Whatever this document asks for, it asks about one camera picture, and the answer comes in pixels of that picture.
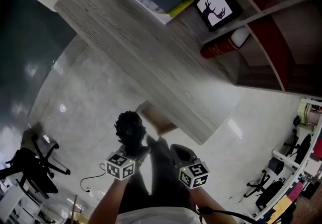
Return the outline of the person's right forearm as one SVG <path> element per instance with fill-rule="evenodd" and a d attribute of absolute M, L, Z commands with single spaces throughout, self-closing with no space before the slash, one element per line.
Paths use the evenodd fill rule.
<path fill-rule="evenodd" d="M 196 203 L 198 209 L 210 207 L 213 210 L 222 210 L 224 208 L 217 203 L 202 187 L 189 190 L 193 201 Z M 237 224 L 235 219 L 223 213 L 203 214 L 203 219 L 206 224 Z"/>

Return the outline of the grey wooden desk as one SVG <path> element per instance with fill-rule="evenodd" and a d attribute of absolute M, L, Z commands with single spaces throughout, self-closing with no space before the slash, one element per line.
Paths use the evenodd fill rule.
<path fill-rule="evenodd" d="M 198 34 L 204 27 L 192 6 L 166 25 L 135 0 L 59 0 L 55 9 L 198 144 L 213 135 L 242 97 L 217 64 L 200 55 Z"/>

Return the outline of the white shelving unit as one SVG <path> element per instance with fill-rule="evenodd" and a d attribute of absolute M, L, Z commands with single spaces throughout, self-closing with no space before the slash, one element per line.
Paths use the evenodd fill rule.
<path fill-rule="evenodd" d="M 38 202 L 17 182 L 10 187 L 0 200 L 1 224 L 35 224 L 43 203 Z"/>

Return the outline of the black office chair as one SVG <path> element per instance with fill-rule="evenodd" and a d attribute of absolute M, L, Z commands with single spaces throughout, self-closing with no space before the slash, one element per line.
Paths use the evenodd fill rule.
<path fill-rule="evenodd" d="M 293 129 L 291 141 L 283 143 L 283 146 L 288 148 L 285 156 L 295 156 L 294 161 L 297 164 L 301 164 L 306 156 L 306 153 L 309 151 L 311 144 L 311 134 L 309 133 L 300 144 L 298 144 L 298 141 L 299 137 L 297 135 L 297 129 Z"/>
<path fill-rule="evenodd" d="M 262 173 L 263 176 L 258 184 L 247 183 L 247 187 L 253 187 L 254 190 L 249 194 L 244 194 L 244 198 L 248 198 L 256 192 L 261 193 L 258 195 L 259 198 L 255 202 L 259 211 L 267 207 L 268 202 L 280 191 L 286 181 L 285 178 L 279 178 L 277 181 L 273 181 L 267 188 L 264 188 L 264 185 L 270 179 L 270 175 L 267 174 L 266 170 L 262 170 Z"/>
<path fill-rule="evenodd" d="M 71 172 L 69 169 L 64 171 L 48 161 L 52 152 L 59 149 L 59 144 L 54 144 L 46 155 L 42 155 L 37 145 L 37 139 L 37 134 L 31 136 L 36 153 L 25 147 L 17 150 L 14 157 L 6 162 L 10 166 L 0 170 L 0 180 L 13 174 L 22 173 L 23 175 L 21 180 L 18 181 L 18 185 L 23 188 L 25 182 L 28 182 L 35 192 L 40 193 L 45 199 L 48 199 L 49 193 L 58 193 L 57 187 L 51 181 L 54 178 L 54 173 L 51 170 L 55 170 L 64 175 L 70 175 Z"/>

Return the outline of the black waste bin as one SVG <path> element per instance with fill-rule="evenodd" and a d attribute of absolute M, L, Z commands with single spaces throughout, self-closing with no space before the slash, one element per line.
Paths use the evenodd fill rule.
<path fill-rule="evenodd" d="M 278 176 L 284 168 L 284 162 L 273 157 L 269 160 L 268 168 Z"/>

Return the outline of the pale yellow box stack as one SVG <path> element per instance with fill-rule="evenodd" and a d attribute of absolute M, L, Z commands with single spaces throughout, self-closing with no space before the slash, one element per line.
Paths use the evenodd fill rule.
<path fill-rule="evenodd" d="M 300 102 L 298 108 L 297 108 L 297 115 L 300 118 L 300 123 L 304 125 L 312 124 L 312 121 L 310 120 L 310 112 L 312 110 L 312 105 L 305 102 Z"/>

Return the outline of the person's left forearm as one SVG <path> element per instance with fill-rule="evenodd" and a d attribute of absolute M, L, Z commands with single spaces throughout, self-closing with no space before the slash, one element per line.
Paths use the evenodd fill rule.
<path fill-rule="evenodd" d="M 118 211 L 125 192 L 125 188 L 131 178 L 124 180 L 115 179 L 92 213 L 88 224 L 116 224 Z"/>

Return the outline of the stack of books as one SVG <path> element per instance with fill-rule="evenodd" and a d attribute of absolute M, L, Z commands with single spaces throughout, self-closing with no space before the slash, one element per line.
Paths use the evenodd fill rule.
<path fill-rule="evenodd" d="M 168 13 L 161 9 L 156 3 L 151 0 L 135 0 L 141 6 L 143 6 L 149 13 L 151 13 L 155 18 L 157 18 L 161 23 L 166 25 L 173 18 L 179 15 L 182 11 L 188 8 L 194 0 L 184 0 L 183 2 L 176 5 L 171 11 Z"/>

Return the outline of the red bottle white cap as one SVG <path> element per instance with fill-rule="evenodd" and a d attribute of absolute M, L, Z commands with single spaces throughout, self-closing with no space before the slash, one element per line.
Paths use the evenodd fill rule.
<path fill-rule="evenodd" d="M 203 58 L 209 59 L 240 49 L 250 35 L 247 27 L 242 26 L 208 43 L 200 50 Z"/>

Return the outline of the person's white shirt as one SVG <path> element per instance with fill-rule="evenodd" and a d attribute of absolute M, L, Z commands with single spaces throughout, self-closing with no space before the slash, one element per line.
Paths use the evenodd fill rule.
<path fill-rule="evenodd" d="M 200 220 L 187 208 L 149 207 L 119 214 L 116 224 L 200 224 Z"/>

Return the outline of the black framed deer picture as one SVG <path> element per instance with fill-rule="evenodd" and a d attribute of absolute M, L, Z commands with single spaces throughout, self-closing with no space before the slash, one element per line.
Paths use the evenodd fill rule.
<path fill-rule="evenodd" d="M 243 12 L 237 0 L 195 0 L 194 7 L 210 32 L 234 20 Z"/>

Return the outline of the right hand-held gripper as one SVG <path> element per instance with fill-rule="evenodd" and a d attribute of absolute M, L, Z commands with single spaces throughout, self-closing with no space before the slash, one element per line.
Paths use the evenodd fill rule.
<path fill-rule="evenodd" d="M 190 148 L 172 144 L 170 154 L 178 171 L 178 180 L 186 188 L 195 189 L 206 184 L 210 171 Z"/>

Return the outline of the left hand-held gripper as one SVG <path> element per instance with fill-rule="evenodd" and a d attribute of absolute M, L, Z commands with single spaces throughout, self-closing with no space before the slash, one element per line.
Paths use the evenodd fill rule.
<path fill-rule="evenodd" d="M 105 159 L 106 173 L 118 180 L 134 175 L 151 151 L 149 146 L 139 146 L 130 154 L 126 149 L 125 145 L 121 145 L 117 151 L 110 153 Z"/>

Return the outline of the person's dark trousers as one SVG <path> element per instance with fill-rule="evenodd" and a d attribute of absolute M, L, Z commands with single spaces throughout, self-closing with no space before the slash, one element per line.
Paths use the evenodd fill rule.
<path fill-rule="evenodd" d="M 152 190 L 148 193 L 138 171 L 126 185 L 118 213 L 150 207 L 183 207 L 196 210 L 188 189 L 178 180 L 166 140 L 147 138 L 150 147 Z"/>

